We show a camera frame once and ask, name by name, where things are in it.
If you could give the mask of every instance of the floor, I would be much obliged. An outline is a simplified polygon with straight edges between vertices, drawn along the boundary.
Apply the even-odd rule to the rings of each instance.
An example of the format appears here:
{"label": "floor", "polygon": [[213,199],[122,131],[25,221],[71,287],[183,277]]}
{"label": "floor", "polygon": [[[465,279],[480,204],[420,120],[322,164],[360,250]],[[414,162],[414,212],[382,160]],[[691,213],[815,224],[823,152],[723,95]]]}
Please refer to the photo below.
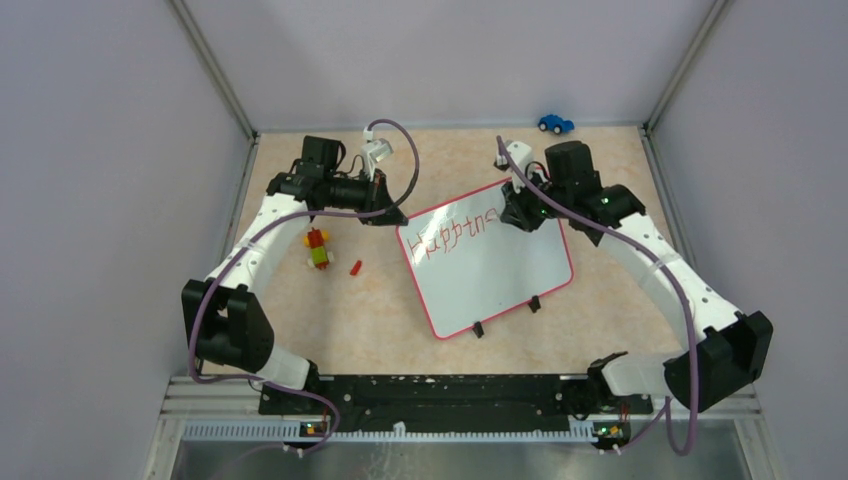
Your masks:
{"label": "floor", "polygon": [[[668,236],[636,127],[579,128],[561,137],[535,128],[411,133],[421,154],[421,172],[402,206],[407,215],[504,178],[492,167],[495,135],[528,143],[537,159],[550,145],[579,139],[592,149],[603,184],[629,187]],[[271,178],[287,171],[300,155],[304,135],[262,135],[239,236],[258,211]],[[358,151],[362,141],[361,132],[313,135],[339,139],[349,152]],[[380,168],[397,197],[412,173],[412,155],[397,132],[380,130],[377,136],[395,149]],[[544,297],[536,314],[521,308],[487,322],[482,339],[464,333],[439,340],[419,302],[394,227],[321,217],[314,226],[329,231],[328,249],[336,263],[323,271],[309,268],[308,250],[295,242],[262,306],[274,326],[276,343],[316,362],[322,373],[572,373],[616,351],[679,348],[658,310],[624,269],[598,252],[584,234],[567,227],[575,271],[570,285]],[[362,260],[362,269],[352,277],[348,272],[357,260]],[[204,371],[230,370],[207,365]]]}

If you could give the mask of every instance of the beige table surface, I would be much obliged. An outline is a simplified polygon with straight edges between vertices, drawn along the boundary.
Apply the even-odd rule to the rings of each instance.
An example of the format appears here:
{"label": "beige table surface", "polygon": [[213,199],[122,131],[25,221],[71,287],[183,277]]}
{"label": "beige table surface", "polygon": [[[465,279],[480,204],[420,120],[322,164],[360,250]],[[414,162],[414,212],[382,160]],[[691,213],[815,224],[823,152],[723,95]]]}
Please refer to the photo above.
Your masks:
{"label": "beige table surface", "polygon": [[[578,128],[561,137],[535,128],[411,133],[421,172],[401,208],[407,215],[504,178],[492,167],[497,134],[528,143],[538,160],[548,146],[579,139],[592,149],[603,184],[628,186],[668,236],[636,127]],[[300,156],[304,135],[262,135],[237,238],[259,210],[269,180]],[[314,135],[344,142],[349,152],[344,169],[362,143],[361,132]],[[392,198],[397,198],[412,173],[411,151],[389,128],[376,136],[395,149],[380,168],[388,176]],[[484,325],[482,339],[468,332],[439,340],[430,330],[394,227],[325,217],[313,224],[329,231],[327,246],[336,263],[323,271],[309,268],[309,251],[298,239],[261,302],[276,343],[316,362],[322,373],[575,373],[616,351],[679,348],[670,327],[627,272],[570,228],[566,237],[574,281],[543,297],[541,310],[532,314],[520,308],[492,319]],[[362,269],[352,277],[349,271],[357,260],[362,260]],[[230,370],[207,365],[204,371]]]}

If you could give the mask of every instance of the whiteboard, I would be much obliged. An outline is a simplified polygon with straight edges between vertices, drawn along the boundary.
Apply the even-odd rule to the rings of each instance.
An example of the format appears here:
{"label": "whiteboard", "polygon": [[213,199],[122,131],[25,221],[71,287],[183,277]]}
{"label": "whiteboard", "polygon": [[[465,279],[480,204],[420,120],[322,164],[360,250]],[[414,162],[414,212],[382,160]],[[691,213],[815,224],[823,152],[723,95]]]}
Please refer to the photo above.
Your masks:
{"label": "whiteboard", "polygon": [[440,339],[525,306],[574,277],[559,221],[548,220],[533,233],[500,222],[505,181],[416,213],[409,225],[397,228],[433,335]]}

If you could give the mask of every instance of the gray wall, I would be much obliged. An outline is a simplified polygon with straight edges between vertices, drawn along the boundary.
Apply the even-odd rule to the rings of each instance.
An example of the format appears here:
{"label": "gray wall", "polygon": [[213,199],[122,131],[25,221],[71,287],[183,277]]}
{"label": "gray wall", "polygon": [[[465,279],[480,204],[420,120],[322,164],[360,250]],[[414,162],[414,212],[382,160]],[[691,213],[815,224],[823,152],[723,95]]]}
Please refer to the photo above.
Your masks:
{"label": "gray wall", "polygon": [[659,147],[701,273],[775,337],[757,385],[795,478],[844,478],[848,3],[736,2]]}
{"label": "gray wall", "polygon": [[140,476],[246,149],[164,1],[0,5],[0,476]]}
{"label": "gray wall", "polygon": [[645,120],[711,0],[190,0],[254,126]]}

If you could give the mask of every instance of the purple cable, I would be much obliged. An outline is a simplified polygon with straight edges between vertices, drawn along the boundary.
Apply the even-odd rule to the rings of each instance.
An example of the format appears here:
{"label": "purple cable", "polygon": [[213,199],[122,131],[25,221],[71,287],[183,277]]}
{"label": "purple cable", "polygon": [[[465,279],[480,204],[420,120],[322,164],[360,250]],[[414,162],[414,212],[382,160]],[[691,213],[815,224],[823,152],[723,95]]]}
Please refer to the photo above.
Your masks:
{"label": "purple cable", "polygon": [[[395,201],[388,208],[384,208],[384,209],[377,210],[377,211],[374,211],[374,212],[366,212],[366,213],[344,213],[344,212],[326,212],[326,211],[295,212],[295,213],[292,213],[290,215],[285,215],[283,217],[280,217],[280,218],[274,220],[273,222],[269,223],[268,225],[266,225],[262,230],[258,231],[256,233],[256,235],[254,235],[250,238],[250,243],[258,242],[268,232],[275,229],[276,227],[281,225],[283,222],[287,222],[287,221],[289,221],[293,218],[303,217],[303,216],[306,216],[306,215],[325,216],[325,217],[340,217],[340,218],[371,218],[371,217],[376,217],[376,216],[382,215],[382,214],[386,213],[387,210],[392,209],[392,208],[396,208],[401,203],[403,203],[409,197],[409,195],[412,193],[412,189],[415,187],[415,183],[418,181],[418,170],[419,170],[419,167],[420,167],[420,159],[419,159],[419,156],[418,156],[418,148],[415,146],[415,142],[412,140],[412,136],[409,134],[409,132],[407,132],[406,129],[403,128],[403,126],[401,126],[399,123],[395,122],[394,120],[389,120],[389,119],[386,119],[386,118],[374,120],[373,122],[371,122],[368,125],[368,129],[373,130],[373,128],[376,125],[380,125],[380,124],[391,125],[391,126],[397,128],[398,131],[400,131],[400,133],[402,133],[403,136],[406,137],[406,140],[409,142],[409,147],[412,150],[412,157],[415,160],[415,171],[413,172],[412,178],[409,181],[409,186],[407,186],[406,191],[404,191],[403,195],[401,195],[400,198],[397,199],[397,201]],[[198,307],[197,314],[194,317],[194,325],[192,326],[192,329],[191,329],[191,336],[189,337],[189,347],[188,347],[188,374],[197,383],[208,384],[208,383],[215,383],[215,382],[221,382],[221,381],[224,381],[224,380],[234,380],[234,379],[255,380],[255,381],[262,381],[263,380],[262,378],[257,377],[256,375],[250,375],[250,374],[247,374],[247,373],[222,374],[222,375],[215,375],[213,377],[203,378],[203,377],[200,376],[200,374],[198,374],[197,366],[195,365],[195,358],[197,356],[197,337],[200,333],[200,325],[203,322],[203,315],[206,313],[206,309],[209,307],[209,302],[212,300],[212,295],[215,293],[215,291],[218,289],[218,287],[221,286],[221,282],[224,280],[224,278],[227,277],[227,275],[230,273],[230,271],[232,271],[232,269],[236,265],[236,263],[238,263],[238,261],[241,259],[241,257],[244,256],[245,253],[247,253],[247,250],[248,250],[247,247],[242,247],[241,249],[239,249],[238,252],[236,252],[235,255],[233,255],[233,258],[231,258],[230,261],[227,262],[226,265],[224,265],[224,268],[221,269],[221,272],[218,274],[218,276],[212,280],[212,284],[209,286],[209,289],[206,290],[206,293],[203,295],[203,299],[200,301],[200,306]],[[320,448],[336,432],[336,429],[338,429],[341,414],[339,413],[339,409],[336,408],[336,406],[330,400],[328,400],[328,399],[326,399],[326,398],[324,398],[320,395],[316,395],[314,393],[311,393],[311,392],[305,392],[305,391],[302,391],[302,390],[295,390],[295,389],[287,388],[287,387],[284,387],[282,385],[278,385],[278,384],[273,383],[273,382],[265,382],[265,384],[268,385],[269,387],[274,388],[276,390],[279,390],[283,393],[288,393],[288,394],[292,394],[292,395],[299,395],[301,397],[307,397],[307,398],[311,398],[313,400],[317,400],[317,401],[323,403],[324,405],[326,405],[330,410],[332,410],[333,414],[336,416],[335,420],[331,423],[330,429],[327,431],[327,434],[324,435],[321,438],[321,440],[318,441],[318,443],[316,443],[315,445],[304,450],[303,451],[304,455],[306,455],[307,453],[311,453],[311,452],[315,451],[316,449]],[[236,458],[236,460],[234,460],[233,462],[231,462],[230,464],[226,465],[224,468],[219,470],[219,472],[216,473],[215,475],[213,475],[212,478],[218,477],[225,470],[229,469],[230,467],[232,467],[233,465],[235,465],[239,461],[243,460],[244,458],[248,457],[252,453],[255,453],[255,452],[258,452],[258,451],[261,451],[261,450],[265,450],[265,449],[269,449],[269,448],[282,448],[282,447],[280,445],[274,444],[274,445],[264,445],[263,448],[259,448],[259,447],[254,448],[254,449],[240,455],[238,458]]]}
{"label": "purple cable", "polygon": [[671,398],[667,397],[666,402],[665,402],[665,406],[657,413],[656,417],[654,417],[654,419],[647,426],[645,426],[645,428],[640,430],[639,433],[637,433],[636,436],[634,436],[633,439],[631,439],[630,442],[627,445],[625,445],[625,447],[622,448],[621,450],[629,449],[629,447],[632,447],[633,445],[638,443],[642,438],[644,438],[644,434],[646,434],[648,432],[648,430],[653,428],[654,425],[656,425],[657,420],[659,420],[660,416],[662,416],[664,414],[666,422],[668,424],[667,425],[667,427],[668,427],[668,430],[667,430],[668,442],[671,445],[671,449],[674,450],[674,453],[676,453],[680,456],[689,455],[689,453],[692,452],[692,449],[695,448],[695,439],[697,437],[698,399],[699,399],[699,397],[698,397],[698,395],[699,395],[698,383],[699,383],[699,380],[698,380],[698,353],[697,353],[697,350],[696,350],[697,349],[697,341],[695,339],[695,320],[692,317],[692,310],[689,308],[689,301],[686,298],[686,293],[683,291],[683,286],[680,285],[680,282],[677,280],[677,277],[675,277],[674,274],[671,273],[671,270],[668,269],[668,267],[665,265],[665,263],[663,263],[660,260],[660,258],[654,252],[649,250],[647,247],[645,247],[641,243],[637,242],[636,240],[633,240],[632,238],[628,237],[627,235],[623,235],[619,232],[616,232],[615,230],[613,230],[611,228],[607,228],[607,227],[605,227],[605,226],[603,226],[603,225],[601,225],[597,222],[593,222],[592,220],[589,220],[588,218],[586,218],[586,217],[584,217],[580,214],[572,212],[571,210],[569,210],[569,209],[563,207],[562,205],[560,205],[559,203],[555,202],[551,197],[545,195],[545,193],[542,192],[541,190],[539,190],[538,187],[533,185],[530,182],[530,180],[528,180],[527,177],[524,175],[524,172],[522,172],[521,169],[518,168],[518,165],[515,164],[515,161],[512,159],[512,156],[510,156],[509,151],[507,150],[506,145],[504,145],[503,139],[501,138],[500,135],[498,135],[497,141],[498,141],[498,151],[500,152],[501,155],[503,155],[506,158],[507,162],[509,162],[509,167],[515,173],[515,175],[522,182],[524,182],[525,187],[529,188],[530,191],[533,192],[534,194],[536,194],[537,197],[542,199],[543,202],[547,203],[548,205],[550,205],[551,208],[553,208],[554,210],[563,214],[566,218],[569,218],[571,220],[575,220],[577,222],[582,223],[583,225],[594,228],[595,230],[598,230],[599,232],[602,232],[605,235],[610,235],[613,238],[617,238],[617,239],[621,240],[622,242],[624,242],[624,243],[630,245],[631,247],[635,248],[637,251],[639,251],[640,253],[642,253],[646,257],[648,257],[649,260],[654,262],[654,264],[659,265],[660,270],[663,272],[663,275],[665,275],[665,277],[671,283],[671,286],[674,289],[674,292],[677,294],[677,298],[680,299],[680,305],[683,308],[683,318],[686,322],[686,340],[689,344],[689,378],[690,378],[689,398],[690,398],[690,404],[689,404],[689,426],[688,426],[688,429],[687,429],[687,432],[686,432],[686,443],[683,444],[683,447],[678,447],[677,443],[674,441],[674,435],[671,431]]}

